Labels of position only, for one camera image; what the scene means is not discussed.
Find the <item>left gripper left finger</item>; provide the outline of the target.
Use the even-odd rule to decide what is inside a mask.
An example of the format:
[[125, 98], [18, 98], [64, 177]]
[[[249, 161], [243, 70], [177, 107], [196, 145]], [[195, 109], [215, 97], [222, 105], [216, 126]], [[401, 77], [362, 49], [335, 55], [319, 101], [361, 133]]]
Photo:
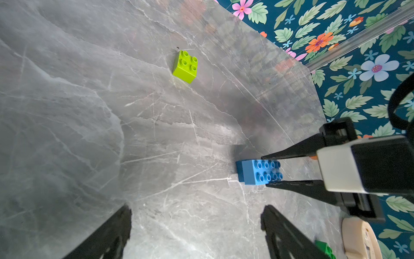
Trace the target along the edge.
[[121, 259], [132, 229], [132, 210], [123, 205], [77, 248], [67, 259]]

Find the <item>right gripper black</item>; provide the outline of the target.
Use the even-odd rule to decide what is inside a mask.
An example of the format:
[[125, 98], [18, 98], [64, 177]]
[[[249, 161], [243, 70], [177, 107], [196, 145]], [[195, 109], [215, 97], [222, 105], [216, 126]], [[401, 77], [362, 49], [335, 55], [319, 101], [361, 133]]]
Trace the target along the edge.
[[268, 188], [295, 192], [326, 204], [339, 206], [353, 217], [372, 223], [384, 223], [385, 216], [379, 198], [363, 188], [360, 173], [351, 151], [357, 140], [354, 124], [349, 118], [326, 123], [315, 134], [262, 160], [279, 160], [317, 155], [322, 180], [279, 181]]

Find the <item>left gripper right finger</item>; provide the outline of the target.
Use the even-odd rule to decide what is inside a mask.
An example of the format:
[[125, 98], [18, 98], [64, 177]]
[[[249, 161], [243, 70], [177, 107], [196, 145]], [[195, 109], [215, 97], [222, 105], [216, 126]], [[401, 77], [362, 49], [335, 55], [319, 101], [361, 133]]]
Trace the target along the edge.
[[272, 259], [327, 259], [298, 228], [275, 207], [266, 205], [261, 214], [261, 229]]

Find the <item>light blue long lego brick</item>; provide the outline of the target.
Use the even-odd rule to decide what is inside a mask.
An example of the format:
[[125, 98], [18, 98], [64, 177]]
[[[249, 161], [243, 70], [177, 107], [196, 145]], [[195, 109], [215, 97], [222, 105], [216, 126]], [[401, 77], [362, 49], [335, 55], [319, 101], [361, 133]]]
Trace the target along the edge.
[[246, 185], [267, 185], [283, 180], [277, 160], [241, 160], [236, 162], [239, 182]]

